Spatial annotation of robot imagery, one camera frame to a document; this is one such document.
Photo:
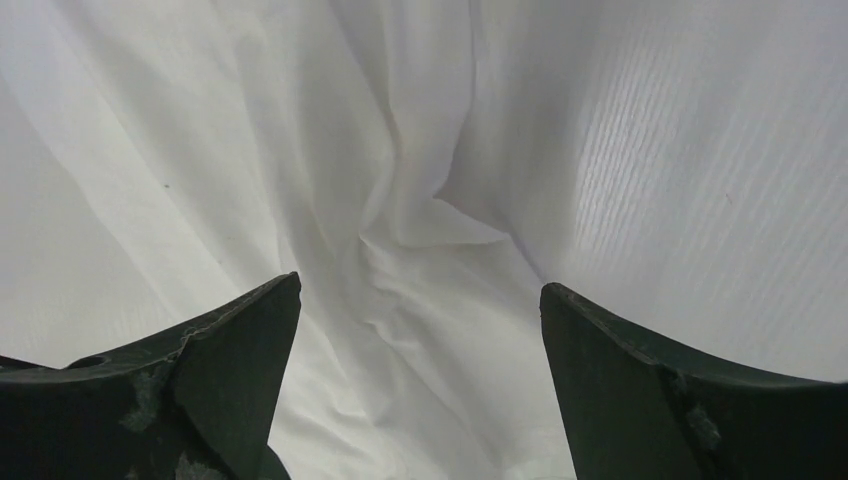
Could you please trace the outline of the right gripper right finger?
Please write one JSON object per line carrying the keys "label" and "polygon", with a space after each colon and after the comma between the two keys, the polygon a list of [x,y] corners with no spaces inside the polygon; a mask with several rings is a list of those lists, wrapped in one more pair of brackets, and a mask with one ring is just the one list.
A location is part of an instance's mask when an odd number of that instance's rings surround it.
{"label": "right gripper right finger", "polygon": [[581,479],[843,479],[847,387],[738,364],[546,284],[543,343]]}

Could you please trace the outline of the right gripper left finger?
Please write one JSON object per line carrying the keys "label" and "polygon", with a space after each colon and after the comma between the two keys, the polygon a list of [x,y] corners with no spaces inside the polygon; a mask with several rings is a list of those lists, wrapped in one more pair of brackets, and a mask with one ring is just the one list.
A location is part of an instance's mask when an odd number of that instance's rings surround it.
{"label": "right gripper left finger", "polygon": [[269,435],[301,282],[64,368],[1,361],[5,479],[284,479]]}

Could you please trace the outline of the white t shirt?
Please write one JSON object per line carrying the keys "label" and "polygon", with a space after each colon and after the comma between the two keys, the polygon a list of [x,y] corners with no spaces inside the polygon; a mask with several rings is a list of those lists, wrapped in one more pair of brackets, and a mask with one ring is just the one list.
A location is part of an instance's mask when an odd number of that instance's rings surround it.
{"label": "white t shirt", "polygon": [[295,270],[296,479],[571,479],[508,232],[438,198],[468,1],[5,1],[1,348],[59,367]]}

